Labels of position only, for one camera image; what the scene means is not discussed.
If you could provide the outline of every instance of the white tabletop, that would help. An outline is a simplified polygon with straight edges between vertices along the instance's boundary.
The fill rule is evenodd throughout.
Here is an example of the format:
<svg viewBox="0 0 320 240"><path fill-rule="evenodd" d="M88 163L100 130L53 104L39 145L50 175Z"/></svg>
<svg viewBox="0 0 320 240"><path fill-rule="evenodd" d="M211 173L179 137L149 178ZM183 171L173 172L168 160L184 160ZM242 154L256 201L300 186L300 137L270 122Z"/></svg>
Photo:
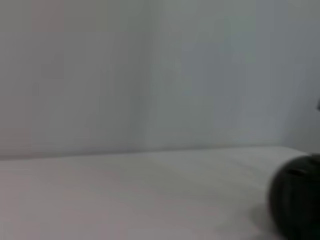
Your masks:
<svg viewBox="0 0 320 240"><path fill-rule="evenodd" d="M272 240L284 147L0 162L0 240Z"/></svg>

